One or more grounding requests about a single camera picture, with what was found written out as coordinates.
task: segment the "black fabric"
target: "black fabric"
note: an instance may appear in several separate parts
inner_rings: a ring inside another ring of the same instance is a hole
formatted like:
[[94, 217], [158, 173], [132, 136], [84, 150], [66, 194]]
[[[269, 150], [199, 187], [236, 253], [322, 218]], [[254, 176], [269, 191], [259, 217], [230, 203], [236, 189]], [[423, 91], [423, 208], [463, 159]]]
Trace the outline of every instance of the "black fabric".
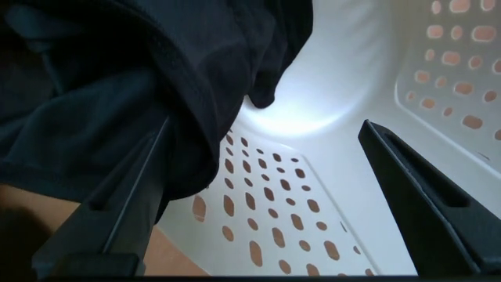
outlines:
[[311, 0], [16, 2], [41, 59], [0, 56], [0, 183], [82, 201], [170, 116], [160, 212], [210, 183], [244, 96], [270, 105], [312, 31]]

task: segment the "wooden floor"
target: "wooden floor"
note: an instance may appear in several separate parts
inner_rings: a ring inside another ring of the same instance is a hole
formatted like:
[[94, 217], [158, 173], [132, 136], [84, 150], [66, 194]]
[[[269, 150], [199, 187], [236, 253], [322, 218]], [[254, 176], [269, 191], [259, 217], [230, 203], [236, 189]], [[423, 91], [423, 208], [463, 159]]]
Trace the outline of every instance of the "wooden floor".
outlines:
[[[78, 207], [78, 203], [62, 201], [0, 184], [0, 207], [26, 208], [52, 231]], [[153, 228], [150, 244], [144, 259], [149, 276], [200, 276], [207, 275], [184, 256], [167, 238]]]

